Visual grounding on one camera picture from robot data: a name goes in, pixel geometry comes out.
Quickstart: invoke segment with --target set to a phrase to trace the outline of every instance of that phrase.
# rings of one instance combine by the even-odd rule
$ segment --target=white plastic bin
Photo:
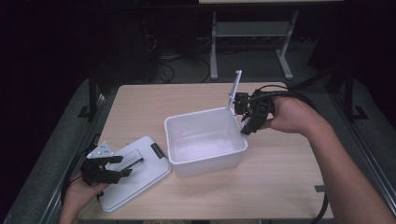
[[[231,108],[215,108],[165,120],[168,159],[180,177],[238,165],[248,142]]]

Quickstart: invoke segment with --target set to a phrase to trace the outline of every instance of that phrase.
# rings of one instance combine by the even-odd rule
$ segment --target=human hand
[[[305,137],[313,134],[317,128],[329,126],[329,123],[311,106],[291,97],[273,97],[276,113],[262,125],[262,129],[272,128],[283,133],[300,133]]]
[[[109,184],[96,183],[89,186],[82,180],[81,173],[78,173],[72,179],[64,196],[64,207],[62,209],[60,223],[77,223],[79,211],[87,206],[98,193],[108,186]]]

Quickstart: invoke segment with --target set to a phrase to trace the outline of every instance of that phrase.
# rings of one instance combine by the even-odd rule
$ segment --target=floor
[[[315,42],[294,41],[290,44],[287,54],[291,71],[295,79],[286,81],[277,61],[275,49],[281,40],[263,40],[259,48],[249,50],[224,49],[219,51],[217,82],[233,82],[234,71],[243,70],[241,82],[282,81],[288,86],[301,83],[318,73],[306,65]],[[198,57],[166,61],[177,57],[176,54],[165,52],[163,63],[159,65],[157,76],[149,84],[162,83],[198,83],[212,82],[208,75],[208,52]],[[306,94],[317,106],[319,113],[328,120],[336,130],[341,142],[345,145],[352,159],[374,183],[380,192],[384,188],[378,183],[373,165],[367,161],[365,154],[373,154],[384,177],[392,186],[396,186],[396,132],[375,106],[370,93],[358,81],[355,81],[354,105],[360,105],[369,119],[349,122],[340,109],[343,92],[329,94],[324,90],[328,81],[325,77],[304,89]],[[89,102],[88,80],[81,83],[71,99],[69,106],[49,139],[38,162],[25,183],[17,201],[14,203],[5,223],[56,223],[61,210],[59,203],[60,186],[65,170],[70,161],[102,131],[112,102],[117,94],[117,87],[103,95],[98,101],[98,112],[93,120],[79,118],[78,113]],[[141,223],[142,221],[97,221],[80,220],[79,223]],[[216,220],[211,223],[282,223],[300,224],[310,220]],[[146,220],[147,223],[180,223],[180,220]],[[322,220],[320,223],[336,223],[335,220]]]

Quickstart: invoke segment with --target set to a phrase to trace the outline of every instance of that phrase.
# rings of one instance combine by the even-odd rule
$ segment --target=wooden table
[[[240,83],[252,93],[268,83]],[[227,106],[232,83],[120,87],[100,141],[117,151],[142,136],[167,153],[167,117]],[[321,208],[323,185],[308,141],[299,134],[263,130],[247,139],[241,163],[230,169],[185,178],[175,171],[114,213],[94,200],[81,219],[312,218]],[[325,217],[332,217],[329,208]]]

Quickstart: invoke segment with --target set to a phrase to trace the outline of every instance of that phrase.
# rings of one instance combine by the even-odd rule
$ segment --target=human arm
[[[396,223],[393,214],[322,116],[294,98],[275,97],[274,103],[274,118],[262,127],[300,133],[308,139],[337,223]]]
[[[108,184],[93,183],[89,186],[85,183],[81,174],[76,175],[70,183],[64,196],[64,206],[62,208],[60,224],[78,223],[78,213],[87,206],[92,199],[102,190],[108,187]]]

